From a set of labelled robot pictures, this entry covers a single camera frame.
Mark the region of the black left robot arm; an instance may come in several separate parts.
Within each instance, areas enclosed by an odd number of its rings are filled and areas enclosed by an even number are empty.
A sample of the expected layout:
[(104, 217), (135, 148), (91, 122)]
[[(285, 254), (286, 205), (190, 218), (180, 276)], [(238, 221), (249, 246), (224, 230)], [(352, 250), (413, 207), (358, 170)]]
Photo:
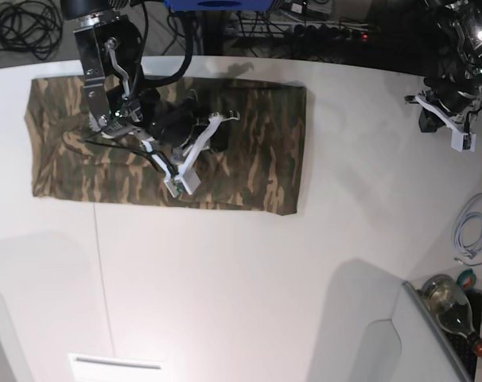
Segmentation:
[(430, 106), (422, 108), (418, 126), (434, 133), (447, 125), (445, 114), (469, 134), (482, 112), (482, 12), (474, 1), (425, 1), (426, 20), (439, 32), (437, 53), (440, 73), (423, 80), (419, 95)]

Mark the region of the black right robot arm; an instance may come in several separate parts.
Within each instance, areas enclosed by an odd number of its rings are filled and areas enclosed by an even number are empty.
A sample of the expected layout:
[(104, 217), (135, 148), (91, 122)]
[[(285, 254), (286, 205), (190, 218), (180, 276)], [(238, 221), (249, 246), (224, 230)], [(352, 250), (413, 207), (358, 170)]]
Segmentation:
[(128, 151), (170, 176), (179, 166), (193, 165), (199, 154), (224, 153), (229, 147), (228, 124), (234, 116), (209, 109), (201, 94), (190, 91), (180, 102), (162, 99), (159, 88), (180, 80), (192, 61), (194, 27), (189, 12), (173, 11), (185, 37), (185, 56), (170, 76), (149, 78), (142, 58), (149, 36), (122, 9), (136, 1), (62, 1), (65, 21), (77, 21), (74, 37), (84, 70), (95, 146)]

